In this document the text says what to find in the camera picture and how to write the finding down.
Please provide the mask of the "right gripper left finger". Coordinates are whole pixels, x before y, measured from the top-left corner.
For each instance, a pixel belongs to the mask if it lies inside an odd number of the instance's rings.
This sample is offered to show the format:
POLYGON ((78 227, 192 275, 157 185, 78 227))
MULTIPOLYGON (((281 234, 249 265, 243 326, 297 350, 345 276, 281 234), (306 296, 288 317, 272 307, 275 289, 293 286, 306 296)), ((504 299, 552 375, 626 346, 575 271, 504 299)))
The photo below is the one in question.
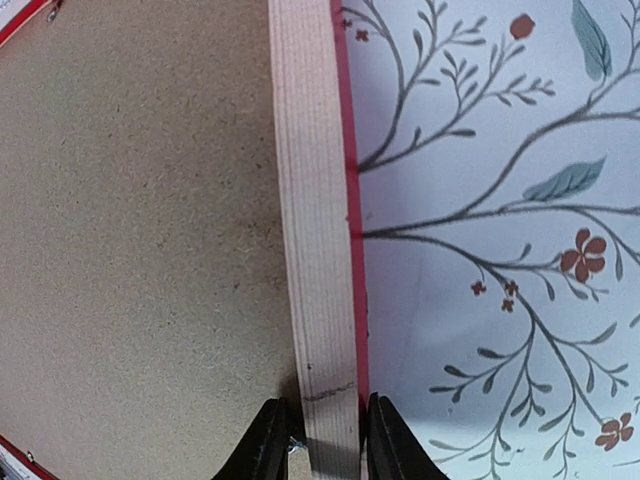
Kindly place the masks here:
POLYGON ((287 401, 267 400, 212 480, 287 479, 289 437, 287 401))

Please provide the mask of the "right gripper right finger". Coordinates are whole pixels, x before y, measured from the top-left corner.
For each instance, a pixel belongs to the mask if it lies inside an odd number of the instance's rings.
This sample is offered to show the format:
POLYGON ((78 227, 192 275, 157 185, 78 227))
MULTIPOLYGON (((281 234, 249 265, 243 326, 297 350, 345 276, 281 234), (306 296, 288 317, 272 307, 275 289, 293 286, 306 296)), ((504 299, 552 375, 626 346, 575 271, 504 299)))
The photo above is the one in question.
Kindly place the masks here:
POLYGON ((373 480, 448 480, 387 396, 373 393, 367 409, 366 461, 373 480))

